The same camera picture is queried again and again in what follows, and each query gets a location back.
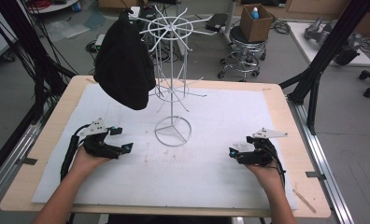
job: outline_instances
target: gray floor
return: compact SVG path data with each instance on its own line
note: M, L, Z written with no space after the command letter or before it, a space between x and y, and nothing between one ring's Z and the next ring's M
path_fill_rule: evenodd
M62 10L45 16L47 23L66 21L71 25L86 24L95 14L93 4L80 13ZM91 31L74 39L55 42L56 48L79 74L93 70L93 58L85 51L86 45L98 34L107 31L113 20L100 20ZM41 39L47 47L46 39ZM193 52L189 55L189 79L204 77L217 80L220 59L228 52L222 35L190 38ZM308 63L291 35L271 31L267 56L261 62L261 74L248 77L248 82L280 83L303 72ZM320 81L316 115L316 132L335 179L349 207L355 223L370 223L370 98L363 92L370 87L370 79L359 80L363 67L329 66ZM238 81L242 75L228 71L224 81ZM0 61L0 148L17 127L34 102L34 84L20 62ZM293 87L284 90L290 93ZM0 223L29 223L35 213L14 213L0 210ZM298 218L299 223L337 223L334 216L322 219ZM76 223L97 223L98 215L77 216ZM247 218L246 223L258 223Z

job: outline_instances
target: metal bracket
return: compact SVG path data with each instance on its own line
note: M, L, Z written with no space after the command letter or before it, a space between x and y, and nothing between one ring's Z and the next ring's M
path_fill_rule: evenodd
M97 119L93 121L92 124L85 130L79 133L80 136L93 135L97 133L106 133L108 131L103 119Z
M254 138L277 138L277 137L287 137L287 133L282 133L274 130L269 130L261 128L258 132L253 133L252 137Z
M327 179L325 174L320 174L320 173L317 173L315 171L306 172L306 176L309 177L309 178L316 177L319 181Z
M27 164L27 165L35 165L37 162L36 159L32 159L32 158L24 158L24 160L22 160L22 164Z

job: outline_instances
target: black frame pole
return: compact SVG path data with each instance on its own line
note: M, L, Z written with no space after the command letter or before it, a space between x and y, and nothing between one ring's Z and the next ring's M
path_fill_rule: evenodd
M279 84L281 89L285 89L298 82L295 90L288 95L288 100L295 102L297 105L302 105L305 97L310 92L309 107L307 110L307 127L312 134L316 134L314 125L320 78L369 8L370 0L350 1L310 66L298 76L292 77Z

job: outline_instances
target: white wire rack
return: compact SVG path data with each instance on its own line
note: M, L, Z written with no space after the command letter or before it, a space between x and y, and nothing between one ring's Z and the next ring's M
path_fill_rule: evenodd
M157 85L155 88L155 95L159 97L163 102L158 110L162 109L165 103L169 103L171 106L171 114L169 117L161 119L155 127L155 134L158 140L170 147L178 147L186 144L192 135L192 125L182 116L174 115L174 103L180 103L182 107L189 112L186 106L181 102L189 94L205 97L205 95L198 95L190 93L189 86L191 83L187 83L187 66L188 66L188 51L192 51L188 47L188 36L192 33L199 35L214 35L215 33L206 33L201 31L195 31L193 24L196 22L209 21L211 17L204 20L188 21L182 16L186 13L187 8L177 15L176 17L167 17L162 14L161 11L155 6L157 12L157 18L153 21L137 18L139 20L148 23L148 28L140 34L149 33L154 37L154 46L149 52L155 53L156 56L156 74L157 74ZM163 44L162 40L166 40L170 45L170 71L169 75L164 74L162 51ZM174 68L174 42L180 41L185 47L185 55L183 57L183 64L175 71Z

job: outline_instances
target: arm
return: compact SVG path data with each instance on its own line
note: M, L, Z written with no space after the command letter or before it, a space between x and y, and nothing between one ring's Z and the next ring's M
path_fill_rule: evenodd
M80 186L98 165L106 161L109 159L91 156L80 147L68 174L36 216L33 224L65 223Z
M258 182L266 193L270 204L273 224L296 223L290 205L282 187L281 178L276 169L276 163L272 161L266 167L246 165L257 177Z

